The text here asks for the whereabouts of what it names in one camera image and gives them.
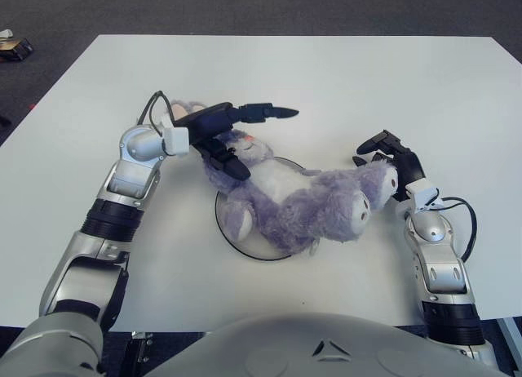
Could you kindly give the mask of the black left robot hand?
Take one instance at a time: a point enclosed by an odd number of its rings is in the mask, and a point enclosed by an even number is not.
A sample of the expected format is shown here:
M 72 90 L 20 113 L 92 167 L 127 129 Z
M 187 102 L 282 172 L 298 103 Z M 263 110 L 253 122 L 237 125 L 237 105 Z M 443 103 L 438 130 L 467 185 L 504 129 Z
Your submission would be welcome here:
M 244 181 L 250 177 L 247 166 L 216 136 L 230 131 L 237 122 L 261 123 L 267 118 L 291 118 L 298 113 L 298 110 L 274 107 L 271 103 L 234 108 L 224 102 L 175 120 L 174 126 L 188 129 L 189 143 L 209 165 L 235 180 Z

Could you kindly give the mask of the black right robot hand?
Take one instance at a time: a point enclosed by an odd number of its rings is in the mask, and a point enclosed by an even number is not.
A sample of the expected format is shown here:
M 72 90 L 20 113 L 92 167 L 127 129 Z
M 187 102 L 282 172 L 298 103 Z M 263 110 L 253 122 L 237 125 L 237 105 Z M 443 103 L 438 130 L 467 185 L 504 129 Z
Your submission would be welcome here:
M 367 161 L 361 155 L 369 153 L 374 154 L 371 158 L 372 162 L 385 161 L 396 168 L 398 187 L 392 197 L 398 202 L 409 199 L 406 186 L 425 177 L 416 153 L 403 146 L 400 139 L 387 130 L 379 132 L 361 144 L 352 160 L 356 166 L 366 165 Z

